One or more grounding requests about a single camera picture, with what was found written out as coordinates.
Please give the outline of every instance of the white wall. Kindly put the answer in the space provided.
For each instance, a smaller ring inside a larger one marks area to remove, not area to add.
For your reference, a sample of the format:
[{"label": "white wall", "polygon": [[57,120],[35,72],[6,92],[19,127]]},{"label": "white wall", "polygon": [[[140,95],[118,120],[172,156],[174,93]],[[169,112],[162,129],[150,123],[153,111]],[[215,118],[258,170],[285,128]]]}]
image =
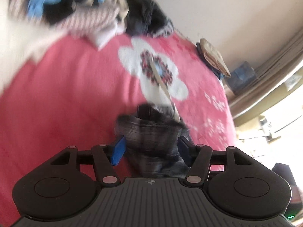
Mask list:
[{"label": "white wall", "polygon": [[254,67],[303,26],[303,0],[156,0],[193,42],[205,37],[233,70]]}]

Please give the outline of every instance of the black and gray plaid cloth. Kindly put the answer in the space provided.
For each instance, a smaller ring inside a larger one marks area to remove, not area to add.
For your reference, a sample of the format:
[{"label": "black and gray plaid cloth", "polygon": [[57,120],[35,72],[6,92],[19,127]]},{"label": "black and gray plaid cloth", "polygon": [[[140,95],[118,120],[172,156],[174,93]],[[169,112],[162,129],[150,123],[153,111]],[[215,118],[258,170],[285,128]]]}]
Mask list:
[{"label": "black and gray plaid cloth", "polygon": [[178,137],[191,141],[189,130],[173,116],[172,107],[145,104],[138,107],[136,115],[117,118],[116,134],[125,136],[125,156],[141,177],[184,178],[189,171],[177,148]]}]

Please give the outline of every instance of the gray gripper base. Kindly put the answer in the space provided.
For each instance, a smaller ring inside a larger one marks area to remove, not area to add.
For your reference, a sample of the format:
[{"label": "gray gripper base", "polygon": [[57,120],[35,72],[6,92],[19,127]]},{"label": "gray gripper base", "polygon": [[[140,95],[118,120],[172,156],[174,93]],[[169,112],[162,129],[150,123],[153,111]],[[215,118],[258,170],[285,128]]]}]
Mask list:
[{"label": "gray gripper base", "polygon": [[56,222],[22,217],[14,227],[283,227],[282,215],[247,221],[217,210],[200,189],[187,188],[176,178],[126,178],[122,185],[104,188],[83,212]]}]

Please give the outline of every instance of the curtain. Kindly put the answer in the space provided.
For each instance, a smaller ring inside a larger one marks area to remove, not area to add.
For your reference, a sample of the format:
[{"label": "curtain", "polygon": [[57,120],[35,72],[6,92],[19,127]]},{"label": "curtain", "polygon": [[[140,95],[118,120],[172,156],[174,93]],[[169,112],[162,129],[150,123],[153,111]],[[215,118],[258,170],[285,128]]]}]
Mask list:
[{"label": "curtain", "polygon": [[229,103],[233,118],[237,118],[303,66],[303,28],[273,57],[255,69],[257,78]]}]

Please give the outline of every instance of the pink bedsheet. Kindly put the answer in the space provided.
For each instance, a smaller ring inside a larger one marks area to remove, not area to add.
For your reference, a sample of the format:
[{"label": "pink bedsheet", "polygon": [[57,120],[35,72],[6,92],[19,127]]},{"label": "pink bedsheet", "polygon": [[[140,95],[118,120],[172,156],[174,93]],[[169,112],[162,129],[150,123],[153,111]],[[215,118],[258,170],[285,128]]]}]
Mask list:
[{"label": "pink bedsheet", "polygon": [[[38,65],[26,63],[0,97],[0,224],[10,226],[19,217],[12,188],[22,176],[69,145],[83,150],[112,142],[117,115],[159,101],[140,68],[144,49],[168,64],[171,94],[194,142],[217,150],[234,145],[223,88],[190,42],[176,34],[132,40],[121,35],[98,52],[67,36]],[[116,171],[130,176],[124,160]]]}]

